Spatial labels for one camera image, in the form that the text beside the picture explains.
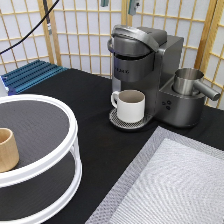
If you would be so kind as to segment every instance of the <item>wooden cup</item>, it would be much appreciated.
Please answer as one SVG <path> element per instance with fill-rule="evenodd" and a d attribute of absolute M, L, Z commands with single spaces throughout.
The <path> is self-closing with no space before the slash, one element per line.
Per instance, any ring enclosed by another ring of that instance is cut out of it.
<path fill-rule="evenodd" d="M 19 162 L 19 152 L 13 132 L 0 128 L 0 173 L 11 170 Z"/>

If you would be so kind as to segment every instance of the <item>black table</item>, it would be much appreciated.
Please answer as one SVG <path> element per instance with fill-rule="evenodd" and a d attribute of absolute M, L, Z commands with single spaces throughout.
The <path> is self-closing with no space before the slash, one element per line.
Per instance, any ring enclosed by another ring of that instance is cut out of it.
<path fill-rule="evenodd" d="M 109 123 L 111 88 L 109 79 L 70 69 L 23 92 L 63 101 L 78 121 L 81 184 L 70 203 L 47 224 L 85 223 L 158 126 L 224 150 L 224 111 L 204 107 L 201 122 L 191 129 L 154 120 L 139 132 L 125 133 Z"/>

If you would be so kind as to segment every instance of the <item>black cable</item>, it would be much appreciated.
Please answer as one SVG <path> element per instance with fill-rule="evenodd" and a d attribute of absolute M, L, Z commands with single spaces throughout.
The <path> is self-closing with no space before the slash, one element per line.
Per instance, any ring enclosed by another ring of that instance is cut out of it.
<path fill-rule="evenodd" d="M 26 40 L 26 38 L 31 34 L 33 33 L 34 30 L 37 29 L 38 26 L 40 26 L 40 24 L 47 18 L 47 16 L 50 14 L 50 12 L 53 10 L 53 8 L 58 4 L 60 0 L 57 0 L 53 5 L 52 7 L 49 9 L 49 11 L 47 12 L 47 14 L 43 17 L 43 19 L 22 39 L 20 40 L 18 43 L 14 44 L 13 46 L 7 48 L 6 50 L 0 52 L 0 55 L 1 54 L 4 54 L 5 52 L 11 50 L 12 48 L 16 47 L 17 45 L 21 44 L 24 40 Z"/>

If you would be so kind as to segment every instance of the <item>white mug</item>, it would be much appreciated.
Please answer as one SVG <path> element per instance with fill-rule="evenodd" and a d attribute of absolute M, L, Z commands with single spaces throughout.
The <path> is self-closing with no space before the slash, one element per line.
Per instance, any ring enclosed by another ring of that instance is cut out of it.
<path fill-rule="evenodd" d="M 117 117 L 121 121 L 135 123 L 144 117 L 145 95 L 142 92 L 137 90 L 115 91 L 111 95 L 111 103 L 117 108 Z"/>

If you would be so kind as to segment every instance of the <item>gray fabric mat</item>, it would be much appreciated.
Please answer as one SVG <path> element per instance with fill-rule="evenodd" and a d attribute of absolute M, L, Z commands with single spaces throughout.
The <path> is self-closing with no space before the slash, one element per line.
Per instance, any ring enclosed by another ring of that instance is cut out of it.
<path fill-rule="evenodd" d="M 222 223 L 223 170 L 223 160 L 164 139 L 109 223 Z"/>
<path fill-rule="evenodd" d="M 25 218 L 47 208 L 65 193 L 74 175 L 75 161 L 69 152 L 44 173 L 0 188 L 0 222 Z"/>
<path fill-rule="evenodd" d="M 165 138 L 224 160 L 224 153 L 222 151 L 158 127 L 139 154 L 115 183 L 110 192 L 106 195 L 104 200 L 100 203 L 95 212 L 87 220 L 86 224 L 109 223 L 113 213 L 116 211 L 142 170 L 148 164 L 149 160 Z"/>
<path fill-rule="evenodd" d="M 68 116 L 60 108 L 40 101 L 0 104 L 0 128 L 13 131 L 19 150 L 14 169 L 29 165 L 52 152 L 69 130 Z"/>

